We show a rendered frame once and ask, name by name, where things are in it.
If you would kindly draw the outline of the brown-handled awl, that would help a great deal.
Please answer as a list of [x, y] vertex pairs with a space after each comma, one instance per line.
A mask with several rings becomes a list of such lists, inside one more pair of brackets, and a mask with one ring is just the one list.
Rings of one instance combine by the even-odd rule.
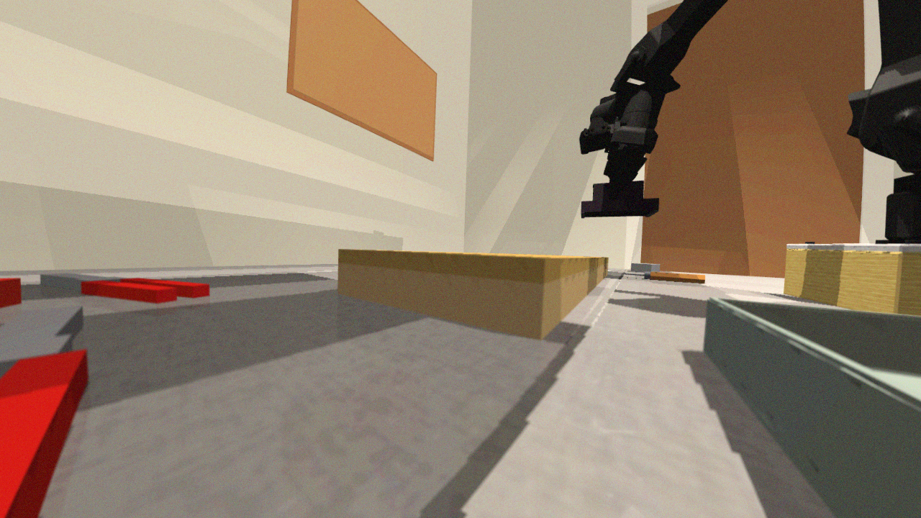
[[676, 274], [676, 273], [665, 273], [665, 272], [645, 272], [645, 274], [624, 274], [624, 275], [639, 275], [645, 276], [647, 279], [652, 280], [668, 280], [676, 282], [685, 282], [693, 284], [705, 284], [705, 275], [695, 275], [695, 274]]

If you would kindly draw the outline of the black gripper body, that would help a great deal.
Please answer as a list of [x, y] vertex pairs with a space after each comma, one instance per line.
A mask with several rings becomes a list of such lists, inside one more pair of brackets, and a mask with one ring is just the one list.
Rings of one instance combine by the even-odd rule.
[[657, 144], [657, 117], [647, 112], [628, 112], [622, 116], [620, 128], [613, 131], [611, 152], [645, 157]]

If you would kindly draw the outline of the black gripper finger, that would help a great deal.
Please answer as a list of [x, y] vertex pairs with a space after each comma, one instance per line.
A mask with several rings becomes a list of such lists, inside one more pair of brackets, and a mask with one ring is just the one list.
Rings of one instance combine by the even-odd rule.
[[[611, 181], [612, 181], [612, 180], [611, 180], [611, 177], [612, 177], [612, 168], [605, 168], [604, 172], [609, 176], [609, 182], [611, 183]], [[636, 177], [637, 174], [638, 174], [638, 173], [635, 174], [634, 179], [635, 179], [635, 177]], [[631, 181], [634, 181], [634, 179], [632, 179]]]
[[608, 154], [607, 160], [612, 166], [609, 199], [616, 200], [621, 191], [624, 191], [628, 183], [634, 179], [635, 174], [639, 173], [642, 166], [647, 162], [647, 158], [611, 152]]

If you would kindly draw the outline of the white rectangular block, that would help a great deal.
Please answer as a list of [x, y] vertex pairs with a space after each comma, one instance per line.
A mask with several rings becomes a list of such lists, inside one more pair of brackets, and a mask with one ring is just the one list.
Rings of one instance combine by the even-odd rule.
[[659, 272], [660, 263], [631, 263], [631, 272]]

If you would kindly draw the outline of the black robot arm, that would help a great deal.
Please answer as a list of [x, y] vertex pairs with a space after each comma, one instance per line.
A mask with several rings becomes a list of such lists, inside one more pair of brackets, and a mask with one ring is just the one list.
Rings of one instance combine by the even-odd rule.
[[[664, 23], [647, 32], [630, 51], [611, 91], [580, 132], [582, 155], [611, 153], [613, 131], [622, 116], [647, 112], [658, 118], [666, 93], [680, 84], [670, 73], [690, 42], [728, 0], [683, 0]], [[895, 160], [904, 173], [887, 196], [885, 238], [875, 245], [921, 240], [921, 0], [878, 0], [881, 69], [871, 89], [848, 94], [848, 135], [865, 149]], [[645, 84], [626, 82], [632, 78]], [[609, 152], [608, 152], [609, 151]]]

